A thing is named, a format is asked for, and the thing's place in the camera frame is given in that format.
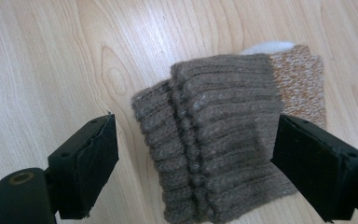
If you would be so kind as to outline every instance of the gray knitted cloth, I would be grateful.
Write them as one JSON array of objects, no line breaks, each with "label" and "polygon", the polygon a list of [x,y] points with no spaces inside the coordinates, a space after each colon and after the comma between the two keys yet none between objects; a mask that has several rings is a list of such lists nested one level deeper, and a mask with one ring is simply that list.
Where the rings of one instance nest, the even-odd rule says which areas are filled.
[{"label": "gray knitted cloth", "polygon": [[269,162],[281,96],[270,55],[256,54],[175,64],[133,97],[167,221],[223,223],[296,192]]}]

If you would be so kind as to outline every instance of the tan knitted cloth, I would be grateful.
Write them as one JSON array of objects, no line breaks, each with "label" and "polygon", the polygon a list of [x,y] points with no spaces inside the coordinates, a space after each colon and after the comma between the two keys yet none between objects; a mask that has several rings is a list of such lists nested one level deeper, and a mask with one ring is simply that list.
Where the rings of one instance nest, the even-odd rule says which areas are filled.
[{"label": "tan knitted cloth", "polygon": [[283,111],[324,126],[322,70],[304,46],[220,55],[175,64],[172,79],[137,93],[167,221],[227,222],[296,192],[269,159]]}]

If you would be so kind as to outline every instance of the black mechanical part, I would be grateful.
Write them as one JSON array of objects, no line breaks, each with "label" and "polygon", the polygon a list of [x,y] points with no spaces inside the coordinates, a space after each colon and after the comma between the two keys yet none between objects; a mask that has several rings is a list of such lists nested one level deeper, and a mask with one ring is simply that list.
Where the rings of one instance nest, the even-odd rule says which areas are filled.
[{"label": "black mechanical part", "polygon": [[93,119],[48,157],[0,181],[0,224],[56,223],[90,213],[118,161],[115,116]]},{"label": "black mechanical part", "polygon": [[358,208],[358,149],[311,122],[281,115],[271,161],[325,222]]}]

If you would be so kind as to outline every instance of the light wood surface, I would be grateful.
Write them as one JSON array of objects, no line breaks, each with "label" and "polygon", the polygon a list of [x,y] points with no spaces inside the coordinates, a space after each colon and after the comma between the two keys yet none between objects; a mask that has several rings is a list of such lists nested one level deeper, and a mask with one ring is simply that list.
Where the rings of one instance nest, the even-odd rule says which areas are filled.
[{"label": "light wood surface", "polygon": [[[268,40],[323,56],[327,129],[358,148],[358,0],[0,0],[0,179],[47,168],[53,150],[109,110],[120,161],[90,218],[60,223],[164,223],[131,97],[176,62]],[[323,221],[297,194],[232,223]]]}]

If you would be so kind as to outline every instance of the wooden table surface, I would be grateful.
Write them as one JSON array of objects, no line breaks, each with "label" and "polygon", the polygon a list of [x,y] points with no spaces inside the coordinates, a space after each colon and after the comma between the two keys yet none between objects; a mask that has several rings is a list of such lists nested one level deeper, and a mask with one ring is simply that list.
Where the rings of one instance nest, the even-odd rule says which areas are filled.
[{"label": "wooden table surface", "polygon": [[[47,168],[52,151],[109,110],[120,161],[90,217],[60,223],[165,223],[131,97],[176,62],[268,40],[322,55],[327,130],[358,148],[358,0],[0,0],[0,179]],[[323,221],[297,194],[232,223]]]}]

